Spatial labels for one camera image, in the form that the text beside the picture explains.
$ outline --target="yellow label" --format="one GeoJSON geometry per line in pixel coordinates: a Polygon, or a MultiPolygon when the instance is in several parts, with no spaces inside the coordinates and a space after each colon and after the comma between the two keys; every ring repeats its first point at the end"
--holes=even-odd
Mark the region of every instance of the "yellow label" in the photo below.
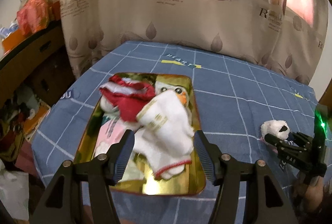
{"type": "MultiPolygon", "coordinates": [[[[175,60],[162,60],[161,61],[162,63],[169,63],[169,64],[175,64],[175,65],[180,65],[180,66],[185,66],[184,64],[178,62],[178,61],[175,61],[175,60]]],[[[198,68],[198,69],[201,69],[202,66],[201,65],[196,65],[195,64],[195,67],[198,68]]]]}
{"type": "Polygon", "coordinates": [[[302,98],[303,99],[303,97],[301,96],[301,95],[299,95],[299,94],[294,94],[296,97],[300,97],[300,98],[302,98]]]}

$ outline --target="curtain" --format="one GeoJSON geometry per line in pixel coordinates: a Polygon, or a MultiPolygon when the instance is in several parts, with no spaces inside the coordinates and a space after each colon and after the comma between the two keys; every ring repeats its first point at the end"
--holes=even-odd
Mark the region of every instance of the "curtain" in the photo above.
{"type": "Polygon", "coordinates": [[[137,40],[226,54],[308,84],[327,30],[327,0],[59,1],[76,77],[137,40]]]}

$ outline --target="grid pattern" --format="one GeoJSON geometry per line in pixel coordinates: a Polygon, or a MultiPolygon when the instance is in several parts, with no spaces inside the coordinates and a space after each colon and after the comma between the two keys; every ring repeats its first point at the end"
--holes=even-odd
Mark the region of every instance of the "grid pattern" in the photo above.
{"type": "MultiPolygon", "coordinates": [[[[170,44],[130,41],[80,77],[70,88],[73,98],[60,100],[42,122],[32,148],[44,184],[50,182],[62,161],[74,158],[92,109],[100,98],[99,86],[118,72],[191,77],[201,127],[208,140],[239,161],[254,163],[264,159],[288,194],[297,171],[287,166],[283,172],[278,167],[276,154],[260,140],[260,126],[267,120],[285,120],[292,131],[313,135],[313,110],[317,101],[312,88],[228,56],[170,44]],[[201,68],[162,63],[163,59],[169,59],[169,54],[201,68]]],[[[330,166],[327,178],[332,175],[330,166]]],[[[87,185],[83,185],[83,190],[84,203],[89,204],[87,185]]],[[[134,223],[207,223],[217,192],[218,188],[207,182],[205,190],[195,197],[119,192],[112,195],[119,217],[134,223]]],[[[242,223],[244,202],[245,184],[241,184],[236,223],[242,223]]]]}

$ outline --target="white plastic bag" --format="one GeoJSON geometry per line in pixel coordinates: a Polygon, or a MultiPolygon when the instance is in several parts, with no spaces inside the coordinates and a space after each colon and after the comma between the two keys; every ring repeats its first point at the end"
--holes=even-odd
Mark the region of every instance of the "white plastic bag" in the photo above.
{"type": "Polygon", "coordinates": [[[12,218],[29,220],[29,174],[7,171],[1,159],[0,200],[12,218]]]}

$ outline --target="panda plush toy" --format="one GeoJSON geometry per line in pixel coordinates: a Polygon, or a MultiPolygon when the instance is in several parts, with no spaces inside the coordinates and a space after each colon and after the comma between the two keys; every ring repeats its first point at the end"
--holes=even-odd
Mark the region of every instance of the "panda plush toy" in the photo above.
{"type": "Polygon", "coordinates": [[[279,139],[286,140],[288,138],[290,130],[285,121],[270,120],[270,121],[264,122],[261,125],[261,132],[262,132],[263,140],[264,140],[265,135],[268,133],[278,137],[279,139]]]}

